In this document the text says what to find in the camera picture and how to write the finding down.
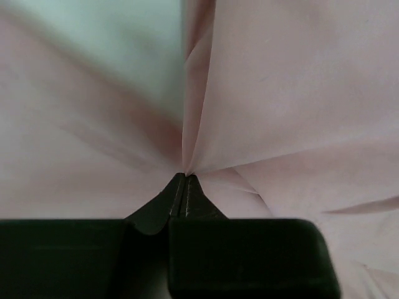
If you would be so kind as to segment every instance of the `black plastic object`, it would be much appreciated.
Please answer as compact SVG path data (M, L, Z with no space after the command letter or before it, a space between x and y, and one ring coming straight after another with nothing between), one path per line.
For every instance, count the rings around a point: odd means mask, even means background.
M176 174L123 220L0 222L0 298L142 298L155 272L175 299L340 298L314 225L229 220L199 183Z
M110 296L124 233L121 220L1 221L0 298Z

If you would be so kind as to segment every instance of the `pink cloth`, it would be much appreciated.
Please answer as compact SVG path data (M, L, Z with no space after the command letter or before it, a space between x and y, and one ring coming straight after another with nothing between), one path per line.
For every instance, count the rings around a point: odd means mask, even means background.
M399 2L187 10L183 130L0 14L0 217L124 217L184 169L316 223L344 299L399 298Z

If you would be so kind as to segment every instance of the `crease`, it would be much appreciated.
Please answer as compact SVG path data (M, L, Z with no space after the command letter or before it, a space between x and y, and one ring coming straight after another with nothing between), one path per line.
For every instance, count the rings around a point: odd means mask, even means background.
M399 196L389 197L341 209L324 211L325 214L364 215L395 211L399 209Z
M115 149L115 143L110 141L107 137L99 134L97 131L90 129L89 126L82 123L78 119L74 119L72 126L61 125L55 118L49 118L43 113L37 111L31 106L24 107L27 110L25 116L38 119L42 124L51 124L58 128L60 131L76 138L83 145L95 150L124 167L129 167L131 169L139 169L141 171L147 172L148 168L156 168L157 165L142 158L136 153L132 153L124 145L117 145Z
M238 190L248 191L250 193L257 192L252 188L252 186L244 179L234 168L222 169L220 171L215 171L209 173L208 175L200 176L204 181L223 185L231 186Z
M224 186L224 187L230 187L230 188L232 188L232 189L235 189L235 190L238 190L238 191L242 191L242 192L248 192L248 193L251 193L251 194L257 194L257 195L259 195L259 193L258 192L256 192L255 190L250 190L250 189L246 189L246 188L241 188L241 187L238 187L237 185L235 185L235 184L224 184L224 183L219 183L219 182L215 182L215 181L212 181L211 179L201 179L202 181L204 181L204 182L206 182L206 183L208 183L208 184L212 184L212 185L217 185L217 186Z
M191 2L189 4L194 5L194 7L187 9L188 11L186 12L186 23L190 21L187 20L187 18L191 17L189 11L197 11L197 14L194 17L194 21L192 22L192 25L190 26L187 34L188 37L186 39L187 40L186 59L188 59L188 57L195 49L198 42L206 34L207 28L205 28L205 25L207 23L207 20L214 17L216 1L200 0L200 1Z
M235 170L235 172L237 172L237 174L238 174L239 176L241 176L241 177L243 178L243 180L245 180L245 181L255 190L255 192L257 193L257 195L259 196L259 198L262 199L262 201L264 202L264 204L265 204L267 210L270 212L270 215L271 215L272 217L276 217L275 213L271 210L271 208L270 208L269 205L267 204L266 200L261 196L261 193L259 192L259 190L258 190L257 188L255 188L255 186L254 186L253 184L251 184L251 182L250 182L248 179L246 179L237 169L235 169L235 168L233 168L233 169Z
M388 135L392 135L392 134L399 134L399 127L395 127L393 129L390 130L385 130L382 134L379 135L358 135L358 136L354 136L353 138L347 138L344 139L342 141L338 141L338 142L333 142L333 143L328 143L328 144L324 144L324 145L320 145L320 146L315 146L315 147L310 147L310 148L304 148L304 149L300 149L297 151L293 151L290 153L284 153L284 154L277 154L274 156L270 156L267 158L259 158L259 159L255 159L254 161L242 161L242 162L238 162L237 164L232 164L232 165L226 165L226 166L222 166L221 168L211 168L211 169L204 169L204 170L199 170L197 171L198 174L203 174L203 173L210 173L212 171L218 171L218 170L222 170L222 169L226 169L226 168L237 168L237 167L244 167L244 166L248 166L251 164L255 164L255 163L260 163L260 162L264 162L267 160L272 160L272 159L278 159L278 158L283 158L283 157L287 157L287 156L292 156L295 154L300 154L300 153L304 153L306 151L316 151L316 150L322 150L322 149L327 149L330 148L331 146L343 146L346 145L348 143L352 143L354 141L360 141L360 142L364 142L366 140L366 138L368 140L372 140L372 139L380 139L383 138L385 136Z
M377 290L380 292L380 294L383 295L383 299L391 299L390 296L388 296L388 294L383 290L383 288L381 287L381 285L379 284L379 282L377 281L377 279L374 277L374 275L371 273L371 271L369 270L369 268L362 264L365 272L367 273L368 277L370 278L370 280L373 282L374 286L377 288Z
M201 120L202 120L202 116L203 116L203 104L204 104L204 100L205 100L205 95L206 95L206 87L208 85L208 75L209 75L209 66L211 63L211 51L212 51L212 43L213 43L213 24L214 24L214 11L215 11L215 7L216 7L216 2L212 1L212 5L209 5L206 7L206 9L202 12L205 17L202 17L200 20L197 20L197 24L198 26L201 26L201 31L202 34L201 36L197 37L197 39L195 40L196 43L195 45L193 45L192 50L190 51L190 53L188 54L187 58L186 58L186 62L185 62L185 68L186 68L186 72L188 73L187 77L189 75L191 75L191 73L193 71L196 70L196 68L198 67L196 64L198 64L198 61L203 60L202 62L202 68L204 69L204 72L206 72L206 75L204 75L204 89L201 92L201 96L200 96L200 100L199 102L201 102L199 104L200 107L198 107L199 110L199 115L198 115L198 119L196 119L195 117L191 116L191 121L195 121L194 125L191 125L190 127L194 127L195 132L190 132L191 135L195 135L195 140L190 143L190 146L188 148L188 154L184 154L186 152L185 148L187 146L185 146L185 143L183 142L185 138L185 136L187 136L187 124L185 121L183 121L183 123L185 123L185 125L183 125L183 140L182 140L182 147L183 147L183 167L184 167L184 172L186 173L186 175L190 175L193 172L190 171L191 169L191 165L193 162L193 156L194 156L194 152L195 152L195 148L197 145L197 141L198 141L198 133L200 131L200 125L201 125ZM203 27L204 24L206 24L207 20L211 19L211 21L209 22L207 27Z

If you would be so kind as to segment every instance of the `pink fabric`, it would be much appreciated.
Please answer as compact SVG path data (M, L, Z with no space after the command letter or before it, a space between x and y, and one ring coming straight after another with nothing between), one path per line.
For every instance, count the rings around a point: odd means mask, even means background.
M399 2L205 2L185 171L228 168L274 217L316 223L345 299L399 298Z
M0 14L0 217L124 217L184 169L316 223L344 299L399 298L399 2L187 10L183 127Z

